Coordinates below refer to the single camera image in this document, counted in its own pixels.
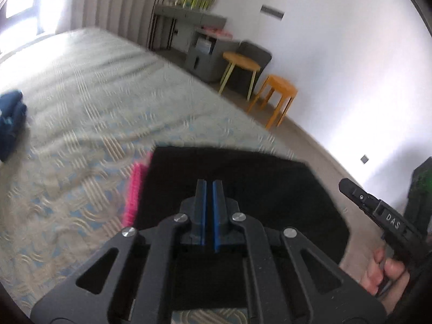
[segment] bed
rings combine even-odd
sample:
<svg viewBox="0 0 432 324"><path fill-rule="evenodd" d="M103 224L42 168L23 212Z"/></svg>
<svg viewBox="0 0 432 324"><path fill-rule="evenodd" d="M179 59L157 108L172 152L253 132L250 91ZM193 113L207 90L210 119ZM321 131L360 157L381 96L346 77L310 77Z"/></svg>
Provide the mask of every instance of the bed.
<svg viewBox="0 0 432 324"><path fill-rule="evenodd" d="M99 29L3 56L0 79L29 108L0 167L0 278L27 314L122 228L131 166L155 145L293 155L205 84Z"/></svg>

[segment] human hand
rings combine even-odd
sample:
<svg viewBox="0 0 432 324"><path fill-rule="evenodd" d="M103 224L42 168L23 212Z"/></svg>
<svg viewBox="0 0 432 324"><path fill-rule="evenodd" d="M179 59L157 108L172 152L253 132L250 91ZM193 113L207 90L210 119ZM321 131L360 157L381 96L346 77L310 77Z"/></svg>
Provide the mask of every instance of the human hand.
<svg viewBox="0 0 432 324"><path fill-rule="evenodd" d="M402 297L405 288L410 280L410 274L405 270L405 265L402 262L388 258L385 261L384 271L379 267L381 261L385 257L383 247L374 251L373 259L370 260L368 269L364 273L360 285L371 295L375 296L378 292L378 287L384 279L384 274L395 283L381 300L387 314L390 314L396 304Z"/></svg>

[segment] stool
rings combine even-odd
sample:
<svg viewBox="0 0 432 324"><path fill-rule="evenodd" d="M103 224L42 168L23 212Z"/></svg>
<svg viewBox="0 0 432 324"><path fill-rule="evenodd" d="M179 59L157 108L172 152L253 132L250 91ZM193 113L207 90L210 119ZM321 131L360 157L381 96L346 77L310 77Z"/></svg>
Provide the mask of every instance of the stool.
<svg viewBox="0 0 432 324"><path fill-rule="evenodd" d="M222 94L223 90L225 89L225 85L228 79L230 78L232 71L234 70L234 67L237 66L252 72L251 85L249 87L249 93L248 93L248 101L249 101L252 95L256 74L261 70L260 65L246 56L231 51L224 52L223 58L226 59L229 62L229 64L226 67L225 72L223 73L222 79L220 80L221 87L219 90L219 95Z"/></svg>
<svg viewBox="0 0 432 324"><path fill-rule="evenodd" d="M273 125L273 122L275 121L277 115L280 113L282 105L284 104L284 102L287 99L289 99L288 104L286 105L286 107L282 113L282 116L279 119L279 122L277 123L277 126L279 126L280 123L282 123L289 107L291 106L291 103L294 101L294 98L297 95L297 89L288 80L286 80L282 77L279 77L277 75L270 74L267 77L266 81L264 82L264 84L263 84L262 88L260 89L260 91L258 92L258 94L256 94L251 105L249 106L248 113L251 111L252 107L257 103L258 99L260 98L260 95L263 93L263 91L265 90L267 85L270 86L270 91L267 94L267 96L264 98L264 102L261 105L261 109L263 109L266 106L266 104L270 100L271 95L273 95L274 92L278 92L282 95L279 103L276 106L276 109L273 112L273 115L271 116L271 118L269 119L269 121L266 125L266 129L269 129Z"/></svg>

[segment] metal screw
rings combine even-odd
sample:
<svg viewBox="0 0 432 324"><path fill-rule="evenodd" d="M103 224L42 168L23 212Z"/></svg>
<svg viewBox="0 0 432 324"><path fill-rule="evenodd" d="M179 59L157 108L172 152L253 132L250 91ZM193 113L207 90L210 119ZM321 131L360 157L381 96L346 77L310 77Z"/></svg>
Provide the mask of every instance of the metal screw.
<svg viewBox="0 0 432 324"><path fill-rule="evenodd" d="M134 236L137 233L137 230L131 226L128 226L127 228L124 228L121 231L121 234L125 237L125 238L129 238L131 236Z"/></svg>
<svg viewBox="0 0 432 324"><path fill-rule="evenodd" d="M232 219L234 222L244 222L246 219L246 215L244 213L234 213L232 215Z"/></svg>
<svg viewBox="0 0 432 324"><path fill-rule="evenodd" d="M293 239L297 236L297 230L293 229L293 228L286 228L283 231L283 234L285 235L285 237L287 237L288 239Z"/></svg>
<svg viewBox="0 0 432 324"><path fill-rule="evenodd" d="M187 215L184 213L179 213L174 216L174 222L184 223L187 221Z"/></svg>

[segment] dark blue garment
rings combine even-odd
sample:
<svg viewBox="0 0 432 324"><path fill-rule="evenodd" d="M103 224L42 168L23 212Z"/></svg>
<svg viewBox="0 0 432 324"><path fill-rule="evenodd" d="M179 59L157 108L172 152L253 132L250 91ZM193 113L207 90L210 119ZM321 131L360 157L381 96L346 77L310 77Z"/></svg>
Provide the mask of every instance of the dark blue garment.
<svg viewBox="0 0 432 324"><path fill-rule="evenodd" d="M26 114L22 92L15 90L0 97L0 161L6 161L14 150Z"/></svg>

